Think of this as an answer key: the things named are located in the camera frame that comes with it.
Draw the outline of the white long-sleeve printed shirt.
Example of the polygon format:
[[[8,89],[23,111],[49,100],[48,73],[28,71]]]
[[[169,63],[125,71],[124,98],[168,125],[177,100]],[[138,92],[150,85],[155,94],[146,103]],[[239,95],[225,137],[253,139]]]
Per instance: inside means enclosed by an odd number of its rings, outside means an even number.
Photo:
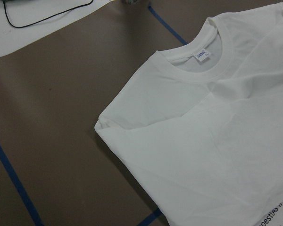
[[[95,131],[171,226],[283,226],[283,3],[155,52]]]

